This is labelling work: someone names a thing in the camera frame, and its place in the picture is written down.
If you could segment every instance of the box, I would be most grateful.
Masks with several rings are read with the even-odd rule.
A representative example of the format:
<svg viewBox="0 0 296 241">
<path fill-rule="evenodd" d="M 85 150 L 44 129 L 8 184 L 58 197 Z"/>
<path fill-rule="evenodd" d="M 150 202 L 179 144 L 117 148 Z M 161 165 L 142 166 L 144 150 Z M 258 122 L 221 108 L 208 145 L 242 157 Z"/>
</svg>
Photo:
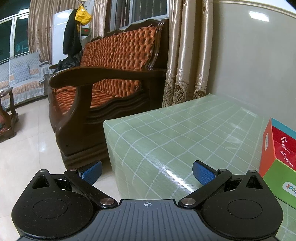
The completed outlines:
<svg viewBox="0 0 296 241">
<path fill-rule="evenodd" d="M 277 198 L 296 208 L 296 132 L 273 118 L 263 134 L 259 173 Z"/>
</svg>

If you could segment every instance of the green tablecloth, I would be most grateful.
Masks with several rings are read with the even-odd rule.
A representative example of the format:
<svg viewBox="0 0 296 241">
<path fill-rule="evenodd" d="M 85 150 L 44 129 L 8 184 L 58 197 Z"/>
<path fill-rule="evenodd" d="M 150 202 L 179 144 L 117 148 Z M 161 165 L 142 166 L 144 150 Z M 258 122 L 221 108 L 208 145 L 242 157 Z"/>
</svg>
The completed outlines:
<svg viewBox="0 0 296 241">
<path fill-rule="evenodd" d="M 107 120 L 104 131 L 120 195 L 124 199 L 176 199 L 201 184 L 192 174 L 199 159 L 233 174 L 258 170 L 262 118 L 223 98 L 201 99 Z M 296 240 L 296 210 L 279 200 L 280 240 Z"/>
</svg>

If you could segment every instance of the tiled floor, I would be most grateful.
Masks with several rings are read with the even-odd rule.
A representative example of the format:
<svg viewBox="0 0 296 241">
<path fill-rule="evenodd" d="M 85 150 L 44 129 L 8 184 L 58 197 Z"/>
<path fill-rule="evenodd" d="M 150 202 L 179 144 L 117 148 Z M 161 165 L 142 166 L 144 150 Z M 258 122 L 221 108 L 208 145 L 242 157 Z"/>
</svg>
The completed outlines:
<svg viewBox="0 0 296 241">
<path fill-rule="evenodd" d="M 49 123 L 48 107 L 46 98 L 18 107 L 17 135 L 0 142 L 0 241 L 19 238 L 11 210 L 35 173 L 39 169 L 52 174 L 66 170 Z M 94 186 L 120 201 L 110 163 L 103 163 L 103 175 Z"/>
</svg>

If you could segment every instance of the hanging jacket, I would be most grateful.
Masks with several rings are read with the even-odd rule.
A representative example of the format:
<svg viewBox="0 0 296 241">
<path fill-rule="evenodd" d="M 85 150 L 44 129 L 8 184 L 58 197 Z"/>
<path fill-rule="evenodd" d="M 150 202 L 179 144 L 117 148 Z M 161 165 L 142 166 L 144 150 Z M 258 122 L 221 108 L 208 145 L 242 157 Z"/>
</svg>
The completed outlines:
<svg viewBox="0 0 296 241">
<path fill-rule="evenodd" d="M 75 20 L 77 10 L 74 9 L 70 14 L 64 33 L 64 54 L 68 56 L 74 56 L 82 50 L 79 32 L 77 30 L 77 24 L 79 22 Z"/>
</svg>

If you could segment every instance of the wooden side table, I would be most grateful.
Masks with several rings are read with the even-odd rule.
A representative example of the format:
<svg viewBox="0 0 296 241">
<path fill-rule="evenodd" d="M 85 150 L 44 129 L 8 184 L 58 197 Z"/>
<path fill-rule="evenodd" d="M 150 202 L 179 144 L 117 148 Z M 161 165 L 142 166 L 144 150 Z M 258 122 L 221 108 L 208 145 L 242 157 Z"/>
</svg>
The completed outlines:
<svg viewBox="0 0 296 241">
<path fill-rule="evenodd" d="M 12 87 L 8 87 L 0 91 L 0 122 L 2 123 L 2 128 L 0 129 L 0 138 L 11 138 L 16 135 L 16 133 L 14 132 L 14 126 L 15 123 L 18 121 L 18 117 L 15 111 L 12 89 Z M 7 94 L 9 94 L 10 96 L 9 108 L 11 111 L 11 115 L 9 115 L 6 111 L 3 110 L 1 104 L 1 98 L 6 96 Z"/>
</svg>

